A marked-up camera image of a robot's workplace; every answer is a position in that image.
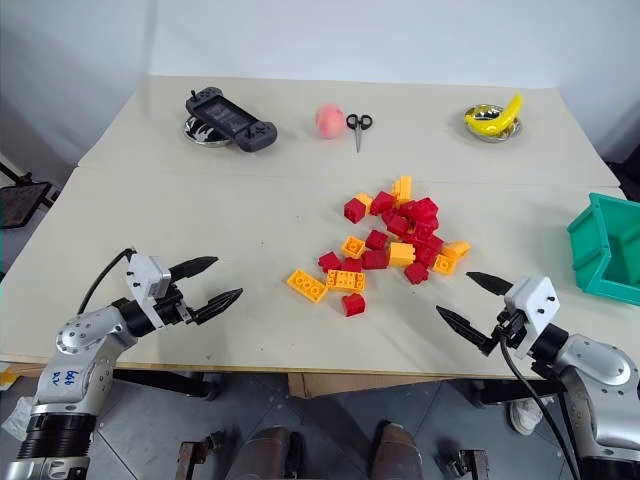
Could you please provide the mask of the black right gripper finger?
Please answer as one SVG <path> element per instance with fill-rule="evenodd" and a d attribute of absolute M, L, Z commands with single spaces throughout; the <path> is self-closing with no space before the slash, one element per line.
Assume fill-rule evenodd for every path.
<path fill-rule="evenodd" d="M 494 339 L 490 338 L 480 331 L 476 330 L 471 323 L 459 314 L 444 308 L 440 305 L 436 306 L 436 310 L 445 323 L 458 335 L 476 346 L 480 352 L 489 356 L 494 349 Z"/>
<path fill-rule="evenodd" d="M 504 296 L 513 287 L 511 282 L 483 272 L 467 272 L 466 276 L 496 296 Z"/>

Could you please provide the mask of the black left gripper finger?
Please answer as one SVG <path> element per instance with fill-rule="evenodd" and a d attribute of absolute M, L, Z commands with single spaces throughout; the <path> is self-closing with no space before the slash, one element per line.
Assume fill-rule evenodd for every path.
<path fill-rule="evenodd" d="M 238 288 L 217 295 L 210 299 L 208 303 L 192 312 L 192 321 L 197 325 L 206 323 L 210 319 L 222 314 L 242 295 L 243 289 Z"/>
<path fill-rule="evenodd" d="M 169 269 L 172 280 L 182 280 L 196 276 L 218 261 L 216 256 L 202 256 L 184 261 Z"/>

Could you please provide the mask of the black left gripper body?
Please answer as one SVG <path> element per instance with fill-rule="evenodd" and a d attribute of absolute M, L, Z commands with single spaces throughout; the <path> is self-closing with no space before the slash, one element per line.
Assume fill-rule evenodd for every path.
<path fill-rule="evenodd" d="M 174 283 L 170 283 L 162 295 L 153 296 L 152 300 L 151 323 L 155 328 L 194 321 L 193 310 L 187 306 L 181 290 Z"/>

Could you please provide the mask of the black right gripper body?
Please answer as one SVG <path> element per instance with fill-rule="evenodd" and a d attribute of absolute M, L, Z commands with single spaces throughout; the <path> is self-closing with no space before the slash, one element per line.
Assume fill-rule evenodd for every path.
<path fill-rule="evenodd" d="M 497 316 L 498 325 L 494 328 L 492 337 L 499 343 L 506 342 L 509 348 L 517 349 L 525 338 L 525 314 L 521 310 L 502 310 Z"/>

